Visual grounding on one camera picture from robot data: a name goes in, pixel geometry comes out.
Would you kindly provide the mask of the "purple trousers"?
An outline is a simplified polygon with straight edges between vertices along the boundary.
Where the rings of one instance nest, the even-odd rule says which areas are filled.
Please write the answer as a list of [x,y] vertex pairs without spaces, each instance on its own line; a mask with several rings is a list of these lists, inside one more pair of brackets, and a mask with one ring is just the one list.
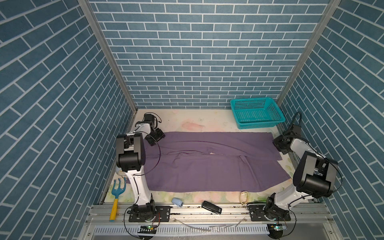
[[271,133],[168,132],[144,146],[151,191],[258,193],[290,179]]

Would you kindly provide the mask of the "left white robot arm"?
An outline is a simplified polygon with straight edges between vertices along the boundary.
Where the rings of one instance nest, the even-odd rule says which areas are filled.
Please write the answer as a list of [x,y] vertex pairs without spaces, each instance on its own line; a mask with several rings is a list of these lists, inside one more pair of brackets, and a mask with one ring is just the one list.
[[156,133],[153,124],[138,122],[137,128],[116,138],[116,166],[127,176],[134,193],[131,213],[155,214],[156,206],[147,185],[144,165],[146,163],[145,138],[158,143],[152,135]]

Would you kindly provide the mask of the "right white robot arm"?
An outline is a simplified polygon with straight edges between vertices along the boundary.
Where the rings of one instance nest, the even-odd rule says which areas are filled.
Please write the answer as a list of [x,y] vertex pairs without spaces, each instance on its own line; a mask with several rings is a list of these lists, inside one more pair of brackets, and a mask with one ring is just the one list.
[[273,141],[282,154],[294,153],[300,162],[293,176],[293,183],[279,193],[267,198],[264,214],[270,221],[287,220],[292,207],[311,199],[329,197],[336,191],[338,163],[328,159],[313,148],[308,140],[280,135]]

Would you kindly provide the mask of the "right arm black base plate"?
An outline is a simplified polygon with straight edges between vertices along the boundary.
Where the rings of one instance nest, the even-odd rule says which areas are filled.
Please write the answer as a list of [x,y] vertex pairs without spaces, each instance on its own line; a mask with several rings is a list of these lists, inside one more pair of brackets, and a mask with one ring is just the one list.
[[247,205],[246,208],[249,211],[252,222],[291,221],[290,212],[276,206],[268,207],[266,205],[251,204]]

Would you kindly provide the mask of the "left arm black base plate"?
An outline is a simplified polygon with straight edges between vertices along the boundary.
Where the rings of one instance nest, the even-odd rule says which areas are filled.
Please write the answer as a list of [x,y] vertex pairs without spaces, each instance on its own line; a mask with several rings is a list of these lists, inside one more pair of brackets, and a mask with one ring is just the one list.
[[130,210],[130,223],[144,222],[169,222],[171,207],[170,206],[138,206]]

